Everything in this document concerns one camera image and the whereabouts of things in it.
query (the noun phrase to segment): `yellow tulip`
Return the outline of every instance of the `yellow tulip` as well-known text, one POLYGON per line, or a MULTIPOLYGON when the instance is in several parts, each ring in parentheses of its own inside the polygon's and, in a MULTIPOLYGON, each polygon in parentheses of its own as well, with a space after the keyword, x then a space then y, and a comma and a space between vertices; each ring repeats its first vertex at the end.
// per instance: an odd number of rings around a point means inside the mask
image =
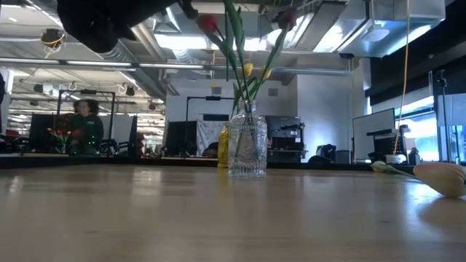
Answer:
POLYGON ((270 68, 265 75, 264 75, 264 71, 265 71, 265 68, 261 68, 261 70, 259 71, 259 76, 261 78, 262 78, 262 76, 264 76, 264 80, 265 80, 265 79, 268 79, 270 77, 270 74, 272 74, 272 69, 270 68))
POLYGON ((244 75, 246 77, 250 76, 253 73, 253 68, 254 68, 254 65, 252 63, 245 64, 244 75))

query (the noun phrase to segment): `whiteboard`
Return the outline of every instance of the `whiteboard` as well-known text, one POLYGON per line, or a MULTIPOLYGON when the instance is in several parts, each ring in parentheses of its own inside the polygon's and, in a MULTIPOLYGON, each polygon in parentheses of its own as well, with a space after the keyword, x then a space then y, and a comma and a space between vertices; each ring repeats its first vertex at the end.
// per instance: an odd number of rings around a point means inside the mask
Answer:
POLYGON ((369 159, 368 154, 374 152, 374 137, 368 132, 394 129, 395 109, 391 108, 368 116, 352 120, 353 136, 355 138, 355 157, 359 160, 369 159))

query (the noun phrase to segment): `tulip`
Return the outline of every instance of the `tulip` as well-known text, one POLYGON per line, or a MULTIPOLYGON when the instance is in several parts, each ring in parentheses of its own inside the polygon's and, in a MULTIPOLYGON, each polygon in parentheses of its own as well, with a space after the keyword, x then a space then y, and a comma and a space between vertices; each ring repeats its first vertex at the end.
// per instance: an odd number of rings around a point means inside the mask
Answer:
POLYGON ((413 172, 418 179, 445 197, 466 195, 466 169, 458 164, 423 163, 418 164, 413 172))
POLYGON ((289 31, 293 29, 293 27, 296 26, 296 18, 297 18, 296 13, 297 13, 297 10, 294 7, 283 11, 282 14, 279 15, 277 19, 278 27, 282 30, 285 30, 285 28, 287 28, 288 26, 289 31))
POLYGON ((250 76, 251 73, 253 73, 253 68, 254 68, 254 65, 252 63, 247 63, 245 64, 245 70, 244 70, 244 75, 246 77, 250 76))
POLYGON ((261 68, 261 70, 259 71, 259 76, 264 79, 268 79, 270 77, 270 74, 272 73, 272 69, 270 68, 267 73, 265 74, 265 68, 261 68))
POLYGON ((197 26, 203 32, 215 33, 217 31, 217 18, 213 15, 201 15, 196 19, 197 26))

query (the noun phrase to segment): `glass vase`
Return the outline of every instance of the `glass vase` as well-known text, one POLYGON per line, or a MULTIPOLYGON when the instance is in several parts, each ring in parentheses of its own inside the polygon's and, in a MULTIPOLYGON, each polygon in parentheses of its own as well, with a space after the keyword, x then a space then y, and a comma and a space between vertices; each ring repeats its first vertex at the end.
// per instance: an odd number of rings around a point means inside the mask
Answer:
POLYGON ((229 125, 228 174, 233 178, 266 175, 267 123, 256 114, 254 101, 240 102, 229 125))

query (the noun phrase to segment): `desk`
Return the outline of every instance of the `desk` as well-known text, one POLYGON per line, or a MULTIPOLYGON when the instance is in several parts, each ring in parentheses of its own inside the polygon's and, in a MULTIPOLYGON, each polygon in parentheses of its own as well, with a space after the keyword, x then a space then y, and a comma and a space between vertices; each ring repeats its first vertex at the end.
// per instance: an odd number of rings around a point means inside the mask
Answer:
POLYGON ((131 165, 0 172, 0 261, 466 261, 466 201, 397 175, 268 170, 231 180, 212 167, 131 165))

